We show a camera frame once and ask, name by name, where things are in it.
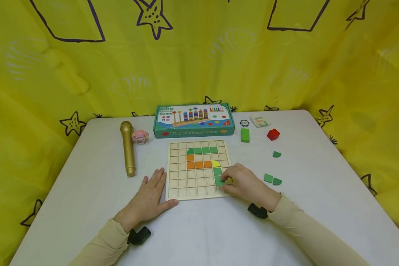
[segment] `beige sleeve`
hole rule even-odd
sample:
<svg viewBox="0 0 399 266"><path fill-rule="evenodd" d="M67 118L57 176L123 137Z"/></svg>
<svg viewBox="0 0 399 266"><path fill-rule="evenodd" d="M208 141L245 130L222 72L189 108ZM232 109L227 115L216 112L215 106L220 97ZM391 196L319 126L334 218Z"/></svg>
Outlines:
<svg viewBox="0 0 399 266"><path fill-rule="evenodd" d="M99 230L70 266L108 266L113 265L120 255L127 249L129 234L124 232L121 224L110 219Z"/></svg>
<svg viewBox="0 0 399 266"><path fill-rule="evenodd" d="M283 193L269 218L284 228L317 266L369 266L350 246L315 221Z"/></svg>

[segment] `red cube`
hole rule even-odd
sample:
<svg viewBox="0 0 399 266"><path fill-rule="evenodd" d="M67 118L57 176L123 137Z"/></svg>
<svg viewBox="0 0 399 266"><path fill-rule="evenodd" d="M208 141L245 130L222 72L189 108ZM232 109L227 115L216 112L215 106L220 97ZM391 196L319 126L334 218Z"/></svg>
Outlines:
<svg viewBox="0 0 399 266"><path fill-rule="evenodd" d="M276 140L279 137L280 133L276 129L272 129L267 133L267 137L269 140Z"/></svg>

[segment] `white table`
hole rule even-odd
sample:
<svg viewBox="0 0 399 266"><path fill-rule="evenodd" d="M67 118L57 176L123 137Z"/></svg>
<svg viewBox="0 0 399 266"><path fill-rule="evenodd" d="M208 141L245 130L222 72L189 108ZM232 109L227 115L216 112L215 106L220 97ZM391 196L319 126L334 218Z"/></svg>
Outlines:
<svg viewBox="0 0 399 266"><path fill-rule="evenodd" d="M239 121L253 114L265 115L272 125L258 129L250 122L250 143L241 143ZM398 228L307 111L234 113L233 118L235 134L223 137L232 163L244 164L259 178L269 173L282 179L272 188L284 191L370 265L399 266ZM151 135L147 144L135 145L137 175L131 178L119 131L124 120ZM126 117L87 124L11 266L67 265L132 199L143 176L166 167L168 143L183 139L155 139L153 122L154 117ZM271 142L266 134L272 128L281 135ZM274 150L282 156L272 158ZM247 207L237 198L182 201L147 222L151 237L130 246L117 264L311 265L283 231Z"/></svg>

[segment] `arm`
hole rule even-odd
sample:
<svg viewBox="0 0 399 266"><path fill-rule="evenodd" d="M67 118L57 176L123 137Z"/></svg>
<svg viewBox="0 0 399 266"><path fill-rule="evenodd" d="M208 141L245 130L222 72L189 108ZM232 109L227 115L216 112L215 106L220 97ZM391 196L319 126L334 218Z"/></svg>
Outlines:
<svg viewBox="0 0 399 266"><path fill-rule="evenodd" d="M127 238L130 230L139 222L155 218L163 211L179 204L176 199L159 203L166 184L164 168L155 170L148 181L144 177L139 191L133 199L113 219L110 219L97 236L69 264L70 266L109 266L113 265L129 246Z"/></svg>
<svg viewBox="0 0 399 266"><path fill-rule="evenodd" d="M300 210L284 194L265 185L250 169L236 163L222 174L221 180L229 177L233 179L234 186L223 185L222 189L268 210L268 217L298 242L315 265L369 265L350 246Z"/></svg>

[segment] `wooden puzzle board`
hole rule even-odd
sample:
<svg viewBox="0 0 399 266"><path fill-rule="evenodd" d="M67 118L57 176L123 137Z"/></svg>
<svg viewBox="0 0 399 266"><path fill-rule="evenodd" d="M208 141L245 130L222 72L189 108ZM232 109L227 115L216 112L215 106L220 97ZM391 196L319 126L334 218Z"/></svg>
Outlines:
<svg viewBox="0 0 399 266"><path fill-rule="evenodd" d="M230 196L215 178L231 165L224 140L171 142L168 145L166 200L196 200ZM226 184L233 185L232 179Z"/></svg>

